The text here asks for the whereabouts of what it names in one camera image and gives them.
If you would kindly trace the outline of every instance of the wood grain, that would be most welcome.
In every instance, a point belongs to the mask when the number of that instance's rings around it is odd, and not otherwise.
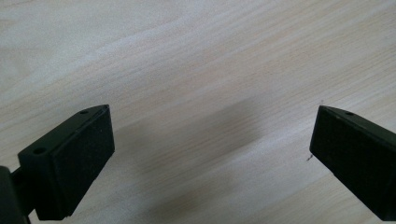
[[[116,153],[61,223],[379,223],[307,159],[319,105],[396,132],[395,12],[392,0],[3,0],[0,164],[15,170],[38,137],[110,104]]]

